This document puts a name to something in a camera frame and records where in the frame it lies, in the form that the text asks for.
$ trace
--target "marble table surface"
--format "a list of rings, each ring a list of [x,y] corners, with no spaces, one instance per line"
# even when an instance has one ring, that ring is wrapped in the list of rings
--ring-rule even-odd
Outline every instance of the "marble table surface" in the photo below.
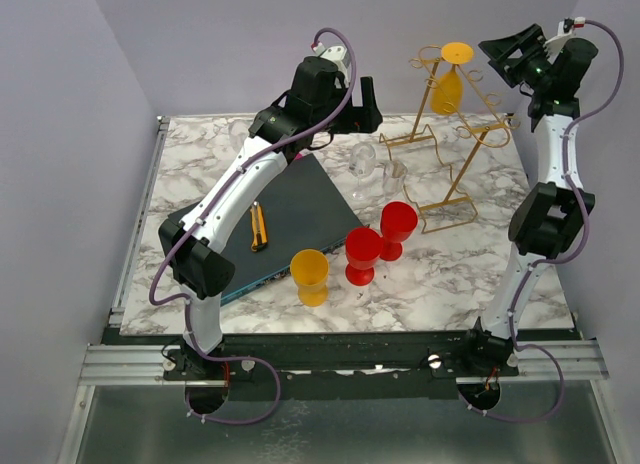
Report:
[[[242,117],[184,117],[172,119],[159,164],[141,245],[125,297],[121,333],[125,335],[179,334],[184,329],[180,300],[155,308],[147,300],[149,285],[163,259],[158,228],[167,214],[201,199],[222,175],[234,152],[227,127]],[[347,172],[349,152],[357,142],[371,142],[378,158],[388,159],[378,143],[411,130],[414,116],[389,116],[375,135],[336,136],[316,156],[335,185],[365,225],[379,226],[382,197],[381,169],[367,186],[371,197],[349,200],[355,178]],[[475,123],[483,116],[469,116]],[[453,132],[458,123],[450,117],[427,116],[441,142],[442,157],[460,168],[473,147],[472,139]],[[326,139],[319,135],[318,142]],[[394,158],[409,168],[407,186],[420,195],[420,203],[442,200],[449,187],[448,173],[439,166],[433,145],[412,144],[394,151]],[[399,261],[379,262],[369,286],[355,287],[344,277],[344,248],[330,254],[329,300],[318,308],[302,305],[291,277],[272,282],[223,306],[225,333],[268,332],[370,332],[459,330],[473,325],[492,299],[506,267],[510,243],[509,220],[526,195],[526,179],[513,142],[500,149],[482,146],[462,179],[462,190],[479,211],[475,222],[421,234],[405,243]],[[402,194],[395,197],[404,199]],[[158,296],[173,294],[178,286],[168,271]],[[555,269],[540,279],[521,320],[521,328],[571,328],[573,322]]]

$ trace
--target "metal floor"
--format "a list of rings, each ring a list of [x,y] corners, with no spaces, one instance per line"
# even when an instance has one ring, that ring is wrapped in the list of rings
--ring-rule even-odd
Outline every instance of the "metal floor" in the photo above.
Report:
[[[534,416],[554,402],[557,383],[503,386],[496,411]],[[229,403],[227,417],[267,403]],[[79,463],[614,463],[588,381],[567,383],[560,413],[535,425],[503,424],[459,401],[380,399],[283,401],[253,426],[186,417],[174,387],[96,389]]]

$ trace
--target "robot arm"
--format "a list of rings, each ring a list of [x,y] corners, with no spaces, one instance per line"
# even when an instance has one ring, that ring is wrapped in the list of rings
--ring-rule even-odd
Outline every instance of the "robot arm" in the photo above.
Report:
[[[349,97],[331,118],[347,97],[351,56],[346,45],[325,49],[318,43],[313,50],[316,55],[298,65],[291,89],[256,115],[249,137],[215,187],[180,222],[167,219],[160,227],[162,248],[180,283],[180,296],[188,297],[191,306],[191,330],[185,340],[206,354],[222,340],[220,295],[235,271],[220,254],[251,203],[300,151],[313,149],[312,128],[326,121],[318,131],[371,133],[382,122],[371,77],[360,80],[363,105],[353,106]]]
[[[506,361],[535,284],[583,227],[578,200],[567,179],[581,193],[587,213],[595,204],[595,196],[582,191],[577,172],[577,126],[568,135],[565,132],[580,115],[574,94],[598,53],[591,42],[574,37],[574,29],[584,22],[584,18],[565,19],[558,26],[558,35],[549,40],[534,24],[514,36],[479,45],[507,84],[524,83],[533,90],[528,115],[539,158],[539,182],[509,225],[512,246],[506,272],[471,333],[471,352],[480,360]],[[550,62],[554,54],[557,57]]]

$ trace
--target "gray wall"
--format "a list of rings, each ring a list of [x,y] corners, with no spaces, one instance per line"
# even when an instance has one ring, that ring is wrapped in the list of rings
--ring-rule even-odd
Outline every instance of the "gray wall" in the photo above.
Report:
[[[94,0],[0,0],[0,462],[55,462],[157,122]]]
[[[640,0],[580,0],[574,15],[599,20],[619,35],[626,75],[611,106],[580,125],[577,136],[580,177],[596,195],[592,234],[583,255],[560,269],[560,277],[580,327],[597,336],[613,377],[616,402],[627,434],[640,435]],[[617,72],[615,47],[598,29],[580,35],[592,40],[600,54],[586,75],[579,97],[583,112],[609,95]],[[526,129],[516,135],[530,178],[536,176],[536,149]],[[640,456],[640,441],[632,440]]]
[[[428,44],[477,44],[538,22],[555,30],[577,0],[97,0],[151,103],[163,114],[250,112],[291,84],[317,29],[333,26],[373,75],[383,111],[415,112]],[[510,91],[478,55],[482,88]],[[466,108],[477,110],[469,99]]]

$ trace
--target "yellow goblet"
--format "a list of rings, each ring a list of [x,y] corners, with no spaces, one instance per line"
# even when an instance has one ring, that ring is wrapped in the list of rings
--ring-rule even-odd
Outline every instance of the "yellow goblet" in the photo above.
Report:
[[[298,286],[298,298],[309,307],[317,307],[327,300],[329,261],[320,251],[305,249],[291,259],[291,276]]]
[[[464,42],[450,42],[442,48],[442,59],[451,64],[451,69],[433,84],[431,110],[437,114],[453,114],[460,107],[464,86],[456,73],[456,66],[473,58],[473,49]]]

